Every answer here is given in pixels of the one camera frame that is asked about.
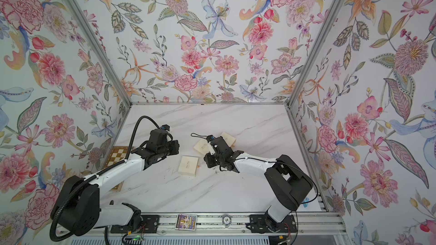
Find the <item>blue lily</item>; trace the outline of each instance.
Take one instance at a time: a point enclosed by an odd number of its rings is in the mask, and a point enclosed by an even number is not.
[[[112,124],[109,125],[109,122],[106,120],[106,118],[103,118],[103,124],[102,127],[95,127],[91,130],[91,134],[98,136],[98,137],[106,137],[109,135],[110,137],[115,137],[115,134],[113,133],[113,129],[116,127],[116,119],[112,122]]]
[[[245,85],[239,85],[239,88],[241,89],[241,93],[245,96],[245,98],[248,98],[250,102],[253,101],[253,98],[255,98],[257,101],[264,101],[266,100],[265,97],[262,97],[257,94],[257,87],[252,88],[251,90],[248,90],[248,87]]]
[[[408,126],[396,120],[391,120],[390,124],[399,135],[419,132],[427,138],[423,148],[424,157],[430,166],[436,169],[436,91],[435,100],[424,103],[421,109],[424,111],[424,118],[416,125]]]
[[[229,37],[238,35],[235,31],[233,31],[232,27],[224,24],[224,22],[222,21],[222,19],[225,19],[230,12],[228,3],[226,2],[224,6],[221,4],[217,7],[217,10],[215,11],[214,2],[215,0],[201,1],[201,6],[206,11],[206,20],[209,20],[212,23],[211,31],[203,35],[203,39],[212,39],[215,35],[215,30],[221,30],[224,35]]]
[[[21,87],[13,87],[7,90],[0,90],[0,131],[3,130],[9,123],[9,118],[3,112],[2,106],[6,101],[21,102],[27,100],[32,94],[33,88],[23,89]]]

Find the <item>black cable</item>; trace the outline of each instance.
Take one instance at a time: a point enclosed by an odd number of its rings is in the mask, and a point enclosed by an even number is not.
[[[303,173],[303,174],[306,175],[306,176],[309,178],[309,180],[313,183],[313,185],[315,186],[315,189],[317,190],[317,193],[315,194],[315,198],[313,198],[313,199],[310,200],[310,201],[302,202],[301,204],[307,204],[307,203],[310,203],[310,202],[312,202],[312,201],[314,201],[314,200],[316,200],[316,199],[318,198],[318,187],[317,187],[317,185],[315,184],[315,182],[312,180],[312,178],[311,178],[309,175],[307,175],[306,173],[302,172],[300,169],[298,169],[298,168],[296,168],[296,167],[293,167],[293,166],[291,166],[291,165],[288,165],[288,164],[286,164],[286,163],[283,163],[283,162],[279,162],[279,161],[265,161],[265,160],[257,159],[257,158],[253,158],[253,157],[238,158],[238,159],[235,159],[235,161],[237,161],[237,160],[243,160],[243,159],[253,159],[253,160],[258,160],[258,161],[267,162],[267,163],[279,163],[279,164],[283,164],[283,165],[289,166],[289,167],[295,169],[296,171]]]
[[[105,244],[106,245],[110,245],[110,243],[109,243],[109,236],[108,236],[108,230],[109,230],[109,227],[106,226],[105,227]]]

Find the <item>small box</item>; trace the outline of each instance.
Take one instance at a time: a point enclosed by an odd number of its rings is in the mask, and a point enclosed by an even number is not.
[[[233,136],[231,136],[226,132],[222,132],[220,136],[222,136],[222,138],[224,139],[224,141],[227,143],[229,147],[233,146],[236,142],[236,138],[234,138]]]
[[[198,157],[182,156],[182,161],[180,161],[180,166],[179,166],[179,174],[195,177],[197,164],[198,164]]]

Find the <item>green leaf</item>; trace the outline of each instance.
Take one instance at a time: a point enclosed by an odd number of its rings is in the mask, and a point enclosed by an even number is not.
[[[39,112],[41,111],[42,102],[46,98],[47,97],[41,97],[33,101],[32,104],[19,115],[17,120],[17,130],[19,134],[21,134],[25,128],[29,127],[33,122],[35,122]]]
[[[345,207],[347,208],[348,213],[352,215],[352,206],[349,201],[345,201]]]
[[[392,17],[391,14],[387,11],[381,12],[381,17],[379,21],[378,31],[381,35],[385,35],[388,33],[389,29],[391,28],[392,24]]]
[[[370,45],[369,47],[372,47],[372,48],[379,48],[379,47],[381,47],[381,46],[383,46],[387,41],[389,41],[388,39],[386,39],[386,38],[380,38],[379,40],[377,40],[377,41],[375,41],[372,45]]]
[[[360,198],[356,201],[356,203],[365,211],[369,211],[371,209],[376,208],[370,201],[365,198]]]
[[[387,68],[394,68],[395,62],[394,62],[395,54],[393,53],[385,53],[380,54],[375,58],[369,59],[373,63],[379,63],[384,67]]]

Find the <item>orange lily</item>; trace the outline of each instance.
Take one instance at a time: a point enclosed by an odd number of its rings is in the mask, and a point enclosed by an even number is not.
[[[138,84],[139,81],[141,80],[141,71],[145,71],[145,72],[148,72],[148,73],[156,74],[156,73],[154,73],[154,72],[151,72],[151,71],[145,70],[145,69],[143,68],[144,66],[147,66],[148,64],[144,64],[144,65],[142,65],[142,66],[138,66],[138,61],[136,60],[135,54],[134,54],[133,52],[132,52],[132,54],[133,54],[133,56],[134,56],[135,66],[132,67],[132,68],[130,68],[130,69],[128,69],[128,70],[126,71],[126,74],[124,75],[124,78],[127,77],[127,74],[128,74],[129,72],[130,72],[131,75],[133,75],[133,74],[136,73],[136,76],[139,77],[139,80],[138,80],[138,82],[137,82],[137,84]]]
[[[324,71],[324,74],[322,75],[322,77],[319,80],[315,81],[314,79],[309,79],[306,82],[306,83],[310,83],[310,86],[312,87],[308,90],[311,92],[309,94],[307,94],[306,96],[311,95],[316,90],[318,92],[318,100],[321,102],[320,89],[324,90],[324,88],[320,85],[320,82],[321,82],[321,80],[323,80],[324,75],[326,74],[327,70],[328,70],[328,66],[327,66],[326,70]]]

